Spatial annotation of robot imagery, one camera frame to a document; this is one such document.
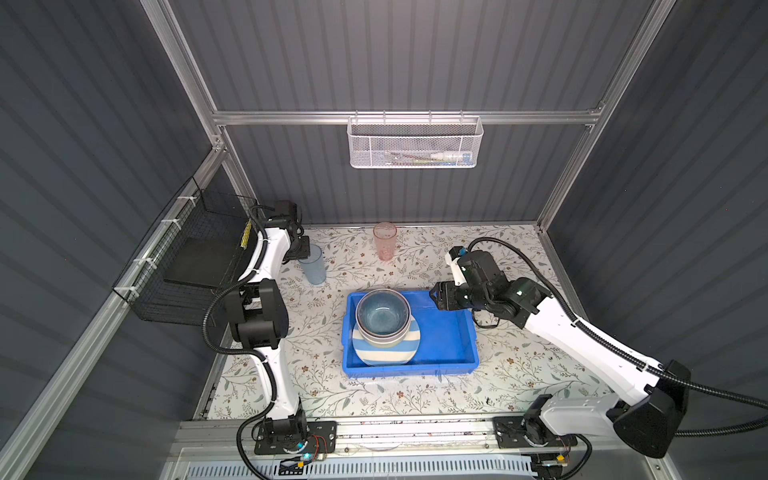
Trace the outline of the blue translucent cup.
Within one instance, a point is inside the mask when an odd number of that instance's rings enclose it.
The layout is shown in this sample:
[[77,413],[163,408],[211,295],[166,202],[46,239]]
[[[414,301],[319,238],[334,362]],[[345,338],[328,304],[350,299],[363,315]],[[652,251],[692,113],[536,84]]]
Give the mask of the blue translucent cup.
[[310,244],[309,256],[299,261],[300,267],[307,281],[311,285],[321,285],[326,281],[326,267],[323,251],[320,246]]

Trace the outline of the blue plastic bin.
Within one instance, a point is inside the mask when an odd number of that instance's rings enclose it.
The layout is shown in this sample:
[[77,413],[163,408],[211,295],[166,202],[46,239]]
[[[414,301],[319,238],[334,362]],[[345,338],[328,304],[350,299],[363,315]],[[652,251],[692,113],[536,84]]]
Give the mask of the blue plastic bin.
[[403,292],[421,330],[421,343],[415,357],[403,365],[364,364],[352,347],[355,311],[363,295],[362,292],[348,295],[347,311],[342,324],[342,369],[348,377],[459,375],[470,373],[478,367],[477,334],[471,312],[440,311],[426,290]]

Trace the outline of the dark blue bowl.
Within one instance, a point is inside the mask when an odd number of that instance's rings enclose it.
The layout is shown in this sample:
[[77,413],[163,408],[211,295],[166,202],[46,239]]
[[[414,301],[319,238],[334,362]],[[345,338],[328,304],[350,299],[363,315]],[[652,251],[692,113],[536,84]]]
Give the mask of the dark blue bowl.
[[407,328],[411,308],[403,294],[391,289],[378,289],[363,295],[355,317],[359,328],[367,334],[385,338]]

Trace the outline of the pink bowl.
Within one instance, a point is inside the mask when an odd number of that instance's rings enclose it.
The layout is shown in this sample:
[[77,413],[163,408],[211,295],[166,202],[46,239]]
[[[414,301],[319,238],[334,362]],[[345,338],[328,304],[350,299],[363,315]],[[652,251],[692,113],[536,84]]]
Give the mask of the pink bowl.
[[403,341],[411,330],[414,317],[407,317],[385,311],[374,310],[356,318],[355,327],[360,336],[372,345],[389,348]]

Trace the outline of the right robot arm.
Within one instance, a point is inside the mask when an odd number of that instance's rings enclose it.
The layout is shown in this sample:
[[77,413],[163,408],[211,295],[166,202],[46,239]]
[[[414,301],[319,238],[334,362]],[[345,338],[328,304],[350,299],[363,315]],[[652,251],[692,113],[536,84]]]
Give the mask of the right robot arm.
[[486,311],[507,320],[567,353],[610,389],[592,400],[540,395],[521,421],[531,445],[581,434],[618,438],[646,457],[666,455],[687,411],[688,393],[652,373],[658,361],[577,316],[540,271],[533,279],[510,280],[490,253],[462,246],[451,248],[445,262],[452,280],[429,292],[438,309]]

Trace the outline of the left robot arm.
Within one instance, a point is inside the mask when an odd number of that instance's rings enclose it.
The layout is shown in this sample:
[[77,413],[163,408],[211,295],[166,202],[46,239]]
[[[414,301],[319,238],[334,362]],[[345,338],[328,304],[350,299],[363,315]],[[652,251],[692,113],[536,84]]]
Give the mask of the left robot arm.
[[250,255],[238,289],[224,300],[233,339],[243,349],[260,352],[274,376],[261,380],[265,395],[276,393],[268,417],[286,420],[300,411],[300,398],[290,378],[284,339],[289,330],[289,314],[278,287],[282,266],[309,255],[309,239],[304,235],[297,205],[279,200],[273,206],[254,205],[250,213],[265,217],[258,224],[248,223],[241,246]]

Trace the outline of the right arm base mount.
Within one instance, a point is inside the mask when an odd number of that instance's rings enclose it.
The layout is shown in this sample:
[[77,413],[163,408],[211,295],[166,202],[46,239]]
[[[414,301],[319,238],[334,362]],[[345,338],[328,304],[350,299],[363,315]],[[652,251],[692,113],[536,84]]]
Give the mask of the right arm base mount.
[[570,449],[579,443],[575,435],[555,435],[539,420],[528,421],[523,415],[493,417],[492,427],[499,448],[564,447]]

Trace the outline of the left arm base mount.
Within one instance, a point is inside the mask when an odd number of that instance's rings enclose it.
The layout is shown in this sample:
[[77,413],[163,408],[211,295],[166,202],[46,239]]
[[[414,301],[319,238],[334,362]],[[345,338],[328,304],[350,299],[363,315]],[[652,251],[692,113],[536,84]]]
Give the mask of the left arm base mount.
[[277,426],[273,421],[252,431],[256,455],[333,453],[338,424],[334,421],[310,421],[306,425]]

